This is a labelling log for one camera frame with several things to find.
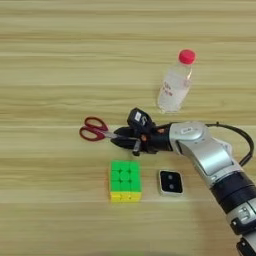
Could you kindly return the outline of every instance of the black cable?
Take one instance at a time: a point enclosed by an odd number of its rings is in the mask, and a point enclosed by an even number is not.
[[[231,126],[231,125],[227,125],[227,124],[220,124],[219,122],[217,122],[216,124],[206,124],[208,127],[212,127],[212,126],[215,126],[215,127],[222,127],[222,128],[226,128],[226,129],[229,129],[233,132],[236,132],[238,133],[239,135],[241,135],[246,141],[247,143],[249,144],[249,147],[250,147],[250,150],[249,152],[245,155],[245,157],[239,162],[239,164],[241,166],[244,166],[246,165],[252,158],[253,156],[253,152],[254,152],[254,142],[253,142],[253,139],[251,138],[251,136],[245,132],[244,130],[240,129],[240,128],[237,128],[237,127],[234,127],[234,126]]]

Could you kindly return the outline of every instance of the red bottle cap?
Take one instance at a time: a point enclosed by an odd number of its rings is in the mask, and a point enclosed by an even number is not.
[[[180,62],[184,64],[192,64],[196,58],[196,54],[188,49],[182,50],[179,55]]]

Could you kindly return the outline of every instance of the wood grain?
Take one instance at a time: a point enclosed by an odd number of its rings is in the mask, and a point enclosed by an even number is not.
[[[109,163],[134,157],[78,129],[96,115],[114,130],[137,106],[159,124],[220,121],[256,138],[255,13],[241,0],[1,0],[0,255],[236,255],[187,159],[142,155],[142,202],[112,205]],[[197,53],[193,88],[178,114],[161,115],[156,95],[182,48]],[[237,159],[248,150],[212,133]],[[159,195],[160,168],[182,173],[184,196]]]

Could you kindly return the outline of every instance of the rubik's cube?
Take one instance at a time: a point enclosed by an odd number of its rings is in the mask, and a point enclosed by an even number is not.
[[[111,202],[138,202],[141,199],[140,166],[137,162],[112,161]]]

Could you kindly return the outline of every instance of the scissors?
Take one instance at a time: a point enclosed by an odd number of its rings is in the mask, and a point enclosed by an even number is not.
[[[79,130],[79,134],[80,136],[85,139],[85,140],[89,140],[89,141],[99,141],[99,140],[103,140],[105,138],[110,138],[110,139],[136,139],[136,138],[131,138],[131,137],[125,137],[122,135],[118,135],[112,132],[108,131],[108,127],[107,125],[104,123],[103,120],[101,120],[98,117],[94,117],[94,116],[89,116],[84,120],[84,126],[80,128]],[[88,137],[84,134],[84,131],[87,131],[93,135],[95,135],[96,137]]]

